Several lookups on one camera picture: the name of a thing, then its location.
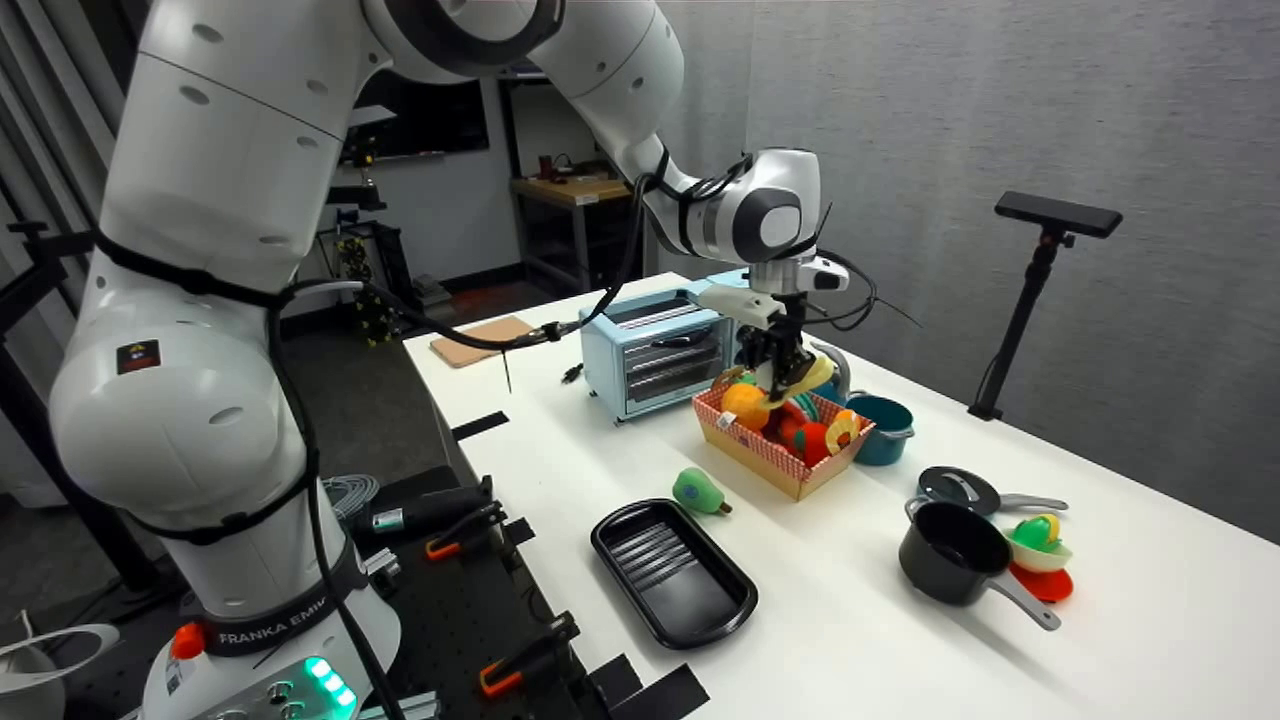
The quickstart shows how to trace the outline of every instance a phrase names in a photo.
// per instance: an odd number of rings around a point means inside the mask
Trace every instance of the black tray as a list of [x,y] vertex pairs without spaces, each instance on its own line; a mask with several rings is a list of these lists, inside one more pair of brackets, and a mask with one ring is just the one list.
[[591,545],[660,642],[716,642],[758,613],[758,584],[673,501],[641,501],[605,517]]

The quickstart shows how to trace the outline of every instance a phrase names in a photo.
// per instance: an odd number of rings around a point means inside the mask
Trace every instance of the black cup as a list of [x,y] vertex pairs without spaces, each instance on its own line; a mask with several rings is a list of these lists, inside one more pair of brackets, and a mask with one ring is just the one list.
[[1062,629],[1056,613],[1043,609],[1019,580],[1007,577],[1007,541],[967,506],[924,504],[913,517],[913,530],[900,546],[908,580],[944,605],[976,605],[984,588],[998,588],[1019,605],[1039,629]]

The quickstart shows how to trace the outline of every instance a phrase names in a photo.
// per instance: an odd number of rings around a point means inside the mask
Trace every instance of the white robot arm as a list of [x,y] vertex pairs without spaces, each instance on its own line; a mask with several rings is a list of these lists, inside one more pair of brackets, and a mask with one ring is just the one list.
[[197,653],[156,655],[143,720],[347,717],[368,669],[392,663],[401,621],[317,492],[272,312],[364,81],[448,82],[515,57],[591,123],[676,252],[752,266],[784,308],[752,361],[777,386],[806,371],[806,290],[846,286],[812,247],[822,162],[759,150],[723,178],[680,173],[656,123],[683,53],[653,0],[156,0],[102,208],[110,239],[49,399],[69,477],[143,521],[203,613]]

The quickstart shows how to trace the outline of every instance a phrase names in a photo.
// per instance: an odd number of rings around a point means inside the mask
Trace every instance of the wooden basket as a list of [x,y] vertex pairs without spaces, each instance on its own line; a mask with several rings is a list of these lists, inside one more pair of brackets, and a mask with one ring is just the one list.
[[[832,477],[839,477],[852,457],[872,434],[872,421],[861,421],[855,441],[846,450],[825,457],[822,463],[806,463],[787,449],[772,443],[768,434],[733,425],[720,417],[720,393],[709,386],[692,399],[695,425],[705,428],[705,441],[716,443],[723,457],[742,459],[758,477],[763,477],[772,488],[787,492],[793,501],[806,501],[809,492],[825,488]],[[822,421],[832,421],[839,405],[822,399]]]

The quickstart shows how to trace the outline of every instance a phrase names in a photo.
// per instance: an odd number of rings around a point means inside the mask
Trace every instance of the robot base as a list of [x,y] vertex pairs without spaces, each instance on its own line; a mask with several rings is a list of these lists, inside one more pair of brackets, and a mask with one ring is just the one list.
[[[371,590],[347,594],[377,660],[392,669],[401,653],[401,615]],[[368,699],[371,680],[356,655],[343,621],[332,613],[305,634],[257,655],[175,660],[165,642],[143,687],[141,720],[253,720],[253,717],[323,717],[347,720]]]

